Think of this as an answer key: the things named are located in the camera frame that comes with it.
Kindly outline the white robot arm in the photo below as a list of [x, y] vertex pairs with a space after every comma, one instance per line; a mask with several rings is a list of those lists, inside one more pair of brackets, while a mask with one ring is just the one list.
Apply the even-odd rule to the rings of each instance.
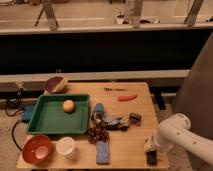
[[190, 128], [191, 121], [186, 115], [172, 115], [160, 122], [153, 134], [146, 138], [144, 153], [156, 150], [169, 151], [178, 145], [213, 165], [213, 140], [191, 132]]

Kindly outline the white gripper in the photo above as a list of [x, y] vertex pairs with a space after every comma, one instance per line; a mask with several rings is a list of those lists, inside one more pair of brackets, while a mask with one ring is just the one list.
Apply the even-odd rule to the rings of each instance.
[[144, 152], [146, 153], [146, 162], [149, 165], [157, 164], [157, 150], [160, 149], [154, 135], [148, 137], [144, 142]]

